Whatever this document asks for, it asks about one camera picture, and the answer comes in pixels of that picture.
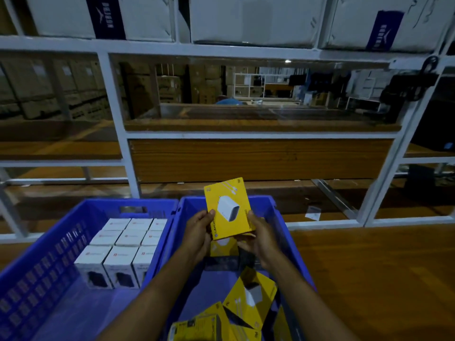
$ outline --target hand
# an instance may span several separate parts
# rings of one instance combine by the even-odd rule
[[[210,223],[215,211],[201,211],[193,215],[187,222],[181,248],[189,252],[194,258],[194,265],[198,264],[210,250]]]
[[[256,236],[235,236],[237,245],[246,251],[254,253],[259,258],[262,267],[267,271],[271,271],[273,260],[281,254],[272,227],[264,219],[255,216],[253,211],[249,211],[247,217],[256,227]]]

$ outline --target yellow box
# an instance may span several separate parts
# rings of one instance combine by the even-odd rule
[[[224,311],[223,303],[219,301],[218,303],[213,304],[211,307],[205,309],[196,317],[202,317],[207,315],[218,315],[218,317],[220,318],[221,338],[223,341],[236,341],[235,337],[233,336],[234,333],[231,330],[231,323],[229,322],[228,316]]]
[[[277,293],[276,282],[246,267],[223,306],[256,330],[261,330]]]
[[[231,325],[232,333],[234,334],[235,341],[260,341],[262,333],[259,330],[237,325]]]
[[[286,315],[284,314],[283,305],[278,309],[278,314],[273,325],[273,336],[275,340],[292,341],[291,332],[287,325]]]
[[[235,178],[204,187],[208,211],[216,211],[210,224],[214,241],[255,230],[248,223],[251,209],[243,178]]]
[[[224,238],[212,241],[210,244],[210,257],[238,256],[238,245],[235,238]]]
[[[200,316],[189,321],[173,323],[168,341],[222,341],[221,332],[218,315]]]

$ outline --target white cardboard box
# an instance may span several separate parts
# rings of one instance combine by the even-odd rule
[[[172,40],[173,0],[27,0],[38,33],[98,39]],[[189,28],[179,14],[181,37]]]
[[[158,242],[160,241],[161,234],[163,231],[147,231],[145,234],[144,239],[142,240],[143,246],[150,246],[150,245],[158,245]]]
[[[151,222],[153,221],[152,219],[131,219],[129,222],[127,229],[138,229],[141,231],[148,231]]]
[[[104,230],[99,231],[90,241],[94,246],[114,246],[122,231]]]
[[[140,287],[142,287],[142,282],[150,267],[151,260],[155,254],[155,249],[156,246],[141,246],[134,258],[133,267]]]
[[[132,262],[138,247],[114,246],[104,260],[104,269],[115,288],[139,288]]]
[[[138,229],[126,229],[118,237],[116,246],[141,246],[141,242],[144,239],[145,231]]]
[[[127,227],[130,220],[131,219],[110,218],[102,229],[123,231]]]
[[[190,0],[192,42],[312,47],[323,0]]]
[[[96,289],[113,288],[103,267],[103,261],[111,249],[111,246],[88,245],[74,261],[88,287]]]
[[[431,52],[454,11],[455,0],[333,0],[322,46]]]
[[[150,225],[151,231],[163,231],[164,226],[166,226],[166,223],[168,222],[168,219],[155,219],[152,224]]]

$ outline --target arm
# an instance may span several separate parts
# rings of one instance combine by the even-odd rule
[[[187,223],[182,245],[145,289],[100,333],[96,341],[155,341],[189,275],[210,249],[207,227],[214,211]]]
[[[309,341],[357,341],[358,338],[327,307],[281,252],[270,225],[252,211],[248,213],[248,218],[256,226],[256,238],[239,238],[243,241],[238,246],[254,252],[263,268],[277,280],[306,338]]]

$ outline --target blue basket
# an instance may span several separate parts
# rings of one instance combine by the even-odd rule
[[[310,273],[294,244],[286,224],[284,223],[280,212],[276,209],[276,203],[273,198],[271,196],[249,196],[248,198],[254,213],[259,217],[264,217],[273,227],[282,252],[292,261],[305,280],[315,288]],[[166,245],[163,249],[160,268],[162,268],[182,243],[183,233],[188,219],[195,213],[205,209],[207,209],[207,204],[204,197],[184,197],[180,200],[174,223],[171,226]],[[234,283],[237,281],[239,274],[238,271],[206,271],[203,270],[203,265],[198,266],[190,275],[185,288],[169,315],[163,330],[162,338],[165,339],[167,337],[169,328],[173,322],[189,320],[216,302],[223,302],[231,288],[234,286]],[[153,274],[147,273],[144,283],[149,282],[152,278]],[[281,298],[281,303],[286,307],[283,298]],[[271,333],[271,324],[277,309],[278,304],[275,301],[272,305],[271,313],[264,324],[263,336],[266,336],[267,333]],[[297,334],[293,333],[296,332],[299,327],[292,311],[285,308],[285,314],[291,333],[293,334],[293,339],[301,339]]]
[[[177,205],[177,200],[88,199],[74,207],[1,273],[0,339],[93,339],[138,290],[90,290],[75,259],[109,218],[167,218],[147,272],[153,277]]]

